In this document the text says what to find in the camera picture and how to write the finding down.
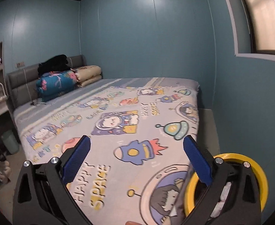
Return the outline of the yellow rimmed black trash bin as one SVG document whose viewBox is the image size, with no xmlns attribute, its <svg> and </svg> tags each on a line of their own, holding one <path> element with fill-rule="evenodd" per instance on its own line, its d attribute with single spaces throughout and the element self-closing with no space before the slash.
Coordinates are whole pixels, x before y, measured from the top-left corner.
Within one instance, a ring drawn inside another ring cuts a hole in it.
<svg viewBox="0 0 275 225">
<path fill-rule="evenodd" d="M 261 166 L 253 159 L 239 153 L 222 153 L 222 154 L 215 155 L 214 158 L 222 158 L 227 163 L 243 164 L 244 162 L 248 162 L 251 165 L 252 171 L 257 180 L 257 184 L 259 188 L 261 212 L 263 212 L 268 199 L 269 185 L 268 185 L 267 177 L 264 173 L 264 170 L 261 168 Z M 194 173 L 191 176 L 191 179 L 185 189 L 184 211 L 186 216 L 188 216 L 190 212 L 193 210 L 193 208 L 195 207 L 194 198 L 195 198 L 195 190 L 198 185 L 198 182 L 199 182 L 198 175 Z"/>
</svg>

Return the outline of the white shoes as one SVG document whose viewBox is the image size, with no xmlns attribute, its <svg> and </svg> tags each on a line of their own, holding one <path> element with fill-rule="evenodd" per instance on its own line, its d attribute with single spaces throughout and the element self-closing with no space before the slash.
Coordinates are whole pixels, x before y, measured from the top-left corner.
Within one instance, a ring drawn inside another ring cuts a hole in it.
<svg viewBox="0 0 275 225">
<path fill-rule="evenodd" d="M 6 159 L 0 160 L 0 182 L 7 184 L 10 182 L 11 167 Z"/>
</svg>

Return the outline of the green small waste bin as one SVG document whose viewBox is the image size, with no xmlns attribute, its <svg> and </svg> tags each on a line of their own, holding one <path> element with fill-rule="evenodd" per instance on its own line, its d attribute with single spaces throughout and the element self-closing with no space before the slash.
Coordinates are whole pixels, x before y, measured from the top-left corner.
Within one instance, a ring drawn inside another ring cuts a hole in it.
<svg viewBox="0 0 275 225">
<path fill-rule="evenodd" d="M 19 151 L 19 144 L 12 130 L 8 130 L 1 135 L 1 140 L 8 152 L 12 155 Z"/>
</svg>

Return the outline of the cartoon space print bed sheet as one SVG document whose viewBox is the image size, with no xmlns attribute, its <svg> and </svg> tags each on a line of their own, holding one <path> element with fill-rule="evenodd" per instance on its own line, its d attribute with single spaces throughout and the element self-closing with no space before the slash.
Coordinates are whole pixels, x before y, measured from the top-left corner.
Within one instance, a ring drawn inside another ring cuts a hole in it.
<svg viewBox="0 0 275 225">
<path fill-rule="evenodd" d="M 47 163 L 83 135 L 91 148 L 67 189 L 91 224 L 180 224 L 197 136 L 196 81 L 107 79 L 13 113 L 28 161 Z"/>
</svg>

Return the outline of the blue flamingo folded quilt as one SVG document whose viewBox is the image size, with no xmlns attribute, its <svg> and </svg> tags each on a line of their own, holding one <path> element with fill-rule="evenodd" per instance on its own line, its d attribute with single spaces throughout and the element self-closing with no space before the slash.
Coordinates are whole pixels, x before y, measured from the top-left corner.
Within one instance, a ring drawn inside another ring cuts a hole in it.
<svg viewBox="0 0 275 225">
<path fill-rule="evenodd" d="M 43 102 L 73 91 L 77 76 L 73 71 L 45 73 L 36 82 L 37 95 Z"/>
</svg>

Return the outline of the grey padded headboard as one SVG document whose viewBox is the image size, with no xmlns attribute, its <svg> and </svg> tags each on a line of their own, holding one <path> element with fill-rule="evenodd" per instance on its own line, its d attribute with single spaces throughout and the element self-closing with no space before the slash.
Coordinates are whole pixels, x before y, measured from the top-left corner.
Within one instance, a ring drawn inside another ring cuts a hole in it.
<svg viewBox="0 0 275 225">
<path fill-rule="evenodd" d="M 87 65 L 84 55 L 67 57 L 67 60 L 71 69 Z M 36 82 L 40 78 L 37 71 L 38 65 L 24 67 L 6 75 L 8 95 L 13 108 L 16 109 L 38 99 L 36 91 Z"/>
</svg>

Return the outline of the black clothing pile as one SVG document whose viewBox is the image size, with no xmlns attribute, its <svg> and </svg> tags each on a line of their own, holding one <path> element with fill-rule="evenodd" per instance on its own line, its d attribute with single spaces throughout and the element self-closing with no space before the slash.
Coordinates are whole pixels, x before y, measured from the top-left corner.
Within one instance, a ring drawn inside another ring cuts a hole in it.
<svg viewBox="0 0 275 225">
<path fill-rule="evenodd" d="M 68 66 L 67 56 L 64 54 L 56 55 L 51 59 L 42 62 L 38 65 L 38 76 L 41 77 L 42 75 L 50 72 L 65 72 L 71 69 Z"/>
</svg>

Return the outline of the wall socket plate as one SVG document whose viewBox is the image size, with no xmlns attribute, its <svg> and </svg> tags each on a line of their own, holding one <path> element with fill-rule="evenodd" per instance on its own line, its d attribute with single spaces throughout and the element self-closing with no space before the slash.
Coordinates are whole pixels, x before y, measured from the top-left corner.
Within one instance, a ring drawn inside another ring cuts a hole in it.
<svg viewBox="0 0 275 225">
<path fill-rule="evenodd" d="M 22 68 L 25 66 L 25 63 L 22 61 L 22 62 L 17 62 L 16 63 L 16 68 Z"/>
</svg>

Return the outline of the window with white frame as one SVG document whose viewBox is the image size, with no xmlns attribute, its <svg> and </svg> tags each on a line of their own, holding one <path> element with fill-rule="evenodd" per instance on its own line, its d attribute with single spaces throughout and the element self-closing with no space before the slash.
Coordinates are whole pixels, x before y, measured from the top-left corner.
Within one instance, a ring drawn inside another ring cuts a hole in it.
<svg viewBox="0 0 275 225">
<path fill-rule="evenodd" d="M 225 0 L 236 57 L 275 62 L 275 0 Z"/>
</svg>

